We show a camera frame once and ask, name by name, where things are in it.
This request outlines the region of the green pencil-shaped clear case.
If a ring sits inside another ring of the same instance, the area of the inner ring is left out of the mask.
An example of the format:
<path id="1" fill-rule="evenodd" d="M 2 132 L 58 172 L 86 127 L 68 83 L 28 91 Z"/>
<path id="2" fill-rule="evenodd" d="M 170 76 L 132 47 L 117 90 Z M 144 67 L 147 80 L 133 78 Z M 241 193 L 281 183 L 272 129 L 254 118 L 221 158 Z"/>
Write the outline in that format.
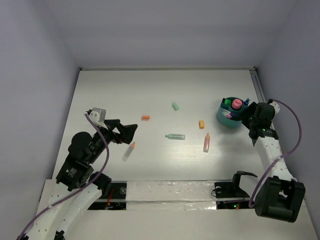
<path id="1" fill-rule="evenodd" d="M 186 136 L 184 134 L 167 134 L 165 136 L 166 138 L 170 139 L 170 140 L 185 140 Z"/>

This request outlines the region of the orange tip clear pencil case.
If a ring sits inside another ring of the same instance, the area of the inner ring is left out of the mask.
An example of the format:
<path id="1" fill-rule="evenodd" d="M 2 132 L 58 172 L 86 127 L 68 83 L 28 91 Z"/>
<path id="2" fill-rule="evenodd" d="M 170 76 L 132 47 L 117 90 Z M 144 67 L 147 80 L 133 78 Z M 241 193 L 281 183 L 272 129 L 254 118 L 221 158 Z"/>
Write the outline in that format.
<path id="1" fill-rule="evenodd" d="M 126 162 L 130 155 L 132 154 L 133 150 L 135 149 L 135 142 L 133 142 L 132 144 L 129 145 L 128 149 L 126 150 L 126 152 L 124 153 L 123 157 L 122 157 L 122 160 L 124 162 Z"/>

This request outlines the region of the mint green eraser cap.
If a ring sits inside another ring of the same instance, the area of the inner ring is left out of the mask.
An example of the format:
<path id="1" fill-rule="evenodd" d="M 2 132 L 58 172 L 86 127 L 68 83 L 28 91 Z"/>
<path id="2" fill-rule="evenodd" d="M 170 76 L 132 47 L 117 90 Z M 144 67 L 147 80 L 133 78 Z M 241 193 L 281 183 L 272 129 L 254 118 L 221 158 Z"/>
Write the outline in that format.
<path id="1" fill-rule="evenodd" d="M 172 104 L 171 104 L 171 106 L 172 106 L 172 108 L 175 110 L 175 111 L 178 111 L 180 108 L 179 108 L 179 106 L 177 105 L 177 103 L 175 103 L 175 102 L 173 102 Z"/>

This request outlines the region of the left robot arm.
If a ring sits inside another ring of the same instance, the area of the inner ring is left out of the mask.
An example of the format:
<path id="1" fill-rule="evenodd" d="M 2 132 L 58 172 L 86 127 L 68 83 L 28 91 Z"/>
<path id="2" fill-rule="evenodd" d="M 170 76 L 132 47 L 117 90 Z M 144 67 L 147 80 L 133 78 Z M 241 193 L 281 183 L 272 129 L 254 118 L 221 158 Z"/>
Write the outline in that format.
<path id="1" fill-rule="evenodd" d="M 17 237 L 19 240 L 66 240 L 84 212 L 100 197 L 110 194 L 112 180 L 92 164 L 109 144 L 130 144 L 137 124 L 122 125 L 118 119 L 105 120 L 96 111 L 85 113 L 95 128 L 94 135 L 79 132 L 73 136 L 68 155 L 56 176 L 47 202 Z"/>

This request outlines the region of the small orange eraser cap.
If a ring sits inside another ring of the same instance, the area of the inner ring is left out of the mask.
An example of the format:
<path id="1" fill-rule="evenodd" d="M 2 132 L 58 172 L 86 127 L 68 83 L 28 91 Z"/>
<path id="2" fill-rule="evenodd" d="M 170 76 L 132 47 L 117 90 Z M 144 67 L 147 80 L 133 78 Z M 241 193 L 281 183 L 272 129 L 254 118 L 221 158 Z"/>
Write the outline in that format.
<path id="1" fill-rule="evenodd" d="M 150 116 L 149 115 L 143 115 L 142 117 L 141 117 L 141 119 L 143 120 L 143 121 L 148 121 L 148 120 L 150 120 Z"/>

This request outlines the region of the pink orange pencil-shaped case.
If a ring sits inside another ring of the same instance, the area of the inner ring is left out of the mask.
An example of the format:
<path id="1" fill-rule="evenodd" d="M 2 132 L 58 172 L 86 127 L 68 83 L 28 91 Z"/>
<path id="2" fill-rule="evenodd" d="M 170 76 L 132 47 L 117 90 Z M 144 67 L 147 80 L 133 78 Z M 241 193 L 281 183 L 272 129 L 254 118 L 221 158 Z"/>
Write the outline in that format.
<path id="1" fill-rule="evenodd" d="M 204 144 L 203 144 L 203 152 L 204 153 L 208 153 L 209 152 L 209 148 L 210 148 L 210 134 L 207 133 L 205 138 L 204 138 Z"/>

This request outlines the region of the green cap black highlighter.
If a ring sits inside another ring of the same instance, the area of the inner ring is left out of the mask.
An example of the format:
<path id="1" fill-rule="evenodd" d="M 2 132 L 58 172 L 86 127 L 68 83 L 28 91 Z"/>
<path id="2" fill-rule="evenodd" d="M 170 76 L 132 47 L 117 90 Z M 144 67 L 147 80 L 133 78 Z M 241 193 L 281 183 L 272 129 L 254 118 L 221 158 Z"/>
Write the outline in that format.
<path id="1" fill-rule="evenodd" d="M 224 103 L 229 106 L 231 104 L 231 101 L 229 99 L 225 99 Z"/>

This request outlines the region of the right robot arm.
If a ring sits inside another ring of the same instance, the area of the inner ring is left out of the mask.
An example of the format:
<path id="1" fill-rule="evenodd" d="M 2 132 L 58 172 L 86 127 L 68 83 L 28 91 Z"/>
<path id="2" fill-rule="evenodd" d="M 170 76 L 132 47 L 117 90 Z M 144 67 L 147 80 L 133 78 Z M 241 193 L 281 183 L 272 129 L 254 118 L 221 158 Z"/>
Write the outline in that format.
<path id="1" fill-rule="evenodd" d="M 248 135 L 264 167 L 264 173 L 251 194 L 248 206 L 259 217 L 294 223 L 306 188 L 293 177 L 285 163 L 285 157 L 292 154 L 300 144 L 296 143 L 293 149 L 283 153 L 279 136 L 271 128 L 280 105 L 282 102 L 275 99 L 252 102 L 239 115 L 242 124 L 249 130 Z"/>

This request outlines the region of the clear blue glue bottle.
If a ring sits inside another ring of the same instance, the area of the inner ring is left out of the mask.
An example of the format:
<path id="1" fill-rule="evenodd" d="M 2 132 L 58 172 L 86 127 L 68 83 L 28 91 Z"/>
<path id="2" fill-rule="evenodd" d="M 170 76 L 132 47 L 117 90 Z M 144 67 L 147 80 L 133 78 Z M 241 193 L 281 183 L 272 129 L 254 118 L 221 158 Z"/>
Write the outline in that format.
<path id="1" fill-rule="evenodd" d="M 247 107 L 247 106 L 249 105 L 250 101 L 251 101 L 251 99 L 250 99 L 250 98 L 247 98 L 247 99 L 243 102 L 243 105 L 244 105 L 245 107 Z"/>

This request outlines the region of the pink cap bottle in organizer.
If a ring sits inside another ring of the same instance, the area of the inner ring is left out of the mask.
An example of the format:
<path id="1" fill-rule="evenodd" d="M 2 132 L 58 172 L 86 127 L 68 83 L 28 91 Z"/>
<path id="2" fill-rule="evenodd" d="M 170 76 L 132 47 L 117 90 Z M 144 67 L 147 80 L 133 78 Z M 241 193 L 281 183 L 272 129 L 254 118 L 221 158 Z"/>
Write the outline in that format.
<path id="1" fill-rule="evenodd" d="M 235 111 L 239 111 L 242 108 L 243 102 L 242 100 L 236 98 L 231 103 L 231 108 Z"/>

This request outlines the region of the teal round organizer container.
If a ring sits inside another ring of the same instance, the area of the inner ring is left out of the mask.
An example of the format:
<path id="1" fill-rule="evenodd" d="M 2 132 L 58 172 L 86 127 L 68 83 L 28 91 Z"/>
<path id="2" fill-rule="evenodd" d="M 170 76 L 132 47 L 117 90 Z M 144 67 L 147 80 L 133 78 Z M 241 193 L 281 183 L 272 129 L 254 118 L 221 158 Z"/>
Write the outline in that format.
<path id="1" fill-rule="evenodd" d="M 242 122 L 238 116 L 248 107 L 240 98 L 226 97 L 220 102 L 217 110 L 217 120 L 220 124 L 228 128 L 238 128 Z"/>

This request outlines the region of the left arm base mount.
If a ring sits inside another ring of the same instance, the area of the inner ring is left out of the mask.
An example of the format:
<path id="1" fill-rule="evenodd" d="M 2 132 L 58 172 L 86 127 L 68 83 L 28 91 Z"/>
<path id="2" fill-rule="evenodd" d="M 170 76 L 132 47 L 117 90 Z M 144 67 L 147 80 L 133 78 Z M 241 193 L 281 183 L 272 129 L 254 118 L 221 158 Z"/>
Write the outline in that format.
<path id="1" fill-rule="evenodd" d="M 126 210 L 127 182 L 113 181 L 107 196 L 102 196 L 94 203 L 98 210 Z"/>

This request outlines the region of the yellow orange eraser cap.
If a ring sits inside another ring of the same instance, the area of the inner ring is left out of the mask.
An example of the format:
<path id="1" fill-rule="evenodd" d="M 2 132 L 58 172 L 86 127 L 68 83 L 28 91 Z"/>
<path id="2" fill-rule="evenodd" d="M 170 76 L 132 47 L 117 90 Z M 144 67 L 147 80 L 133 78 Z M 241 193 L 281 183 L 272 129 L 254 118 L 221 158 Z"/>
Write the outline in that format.
<path id="1" fill-rule="evenodd" d="M 204 129 L 205 128 L 205 122 L 203 120 L 200 120 L 198 125 L 199 125 L 200 129 Z"/>

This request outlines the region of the aluminium rail right edge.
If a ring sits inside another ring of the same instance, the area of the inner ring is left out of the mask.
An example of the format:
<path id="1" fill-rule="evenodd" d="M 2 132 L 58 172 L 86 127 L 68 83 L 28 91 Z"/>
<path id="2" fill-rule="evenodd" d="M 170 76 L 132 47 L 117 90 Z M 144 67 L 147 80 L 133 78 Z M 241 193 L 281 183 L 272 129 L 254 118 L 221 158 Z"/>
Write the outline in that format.
<path id="1" fill-rule="evenodd" d="M 263 90 L 262 90 L 262 86 L 261 86 L 261 83 L 260 83 L 260 80 L 259 80 L 257 68 L 256 67 L 251 68 L 249 70 L 249 73 L 250 73 L 250 76 L 251 76 L 251 79 L 252 79 L 252 83 L 253 83 L 256 95 L 257 95 L 257 99 L 259 100 L 259 102 L 266 103 L 267 101 L 265 99 L 265 96 L 264 96 L 264 93 L 263 93 Z"/>

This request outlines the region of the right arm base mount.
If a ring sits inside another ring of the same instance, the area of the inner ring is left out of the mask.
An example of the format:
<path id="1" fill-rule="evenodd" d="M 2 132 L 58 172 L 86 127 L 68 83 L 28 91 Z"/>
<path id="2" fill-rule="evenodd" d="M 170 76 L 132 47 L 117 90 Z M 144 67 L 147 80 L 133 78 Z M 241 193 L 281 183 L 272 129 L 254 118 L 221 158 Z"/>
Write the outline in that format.
<path id="1" fill-rule="evenodd" d="M 254 173 L 238 170 L 232 180 L 221 180 L 214 183 L 211 196 L 215 198 L 218 210 L 249 209 L 250 195 L 244 186 L 241 186 L 242 177 L 253 179 L 253 188 L 258 183 L 258 176 Z"/>

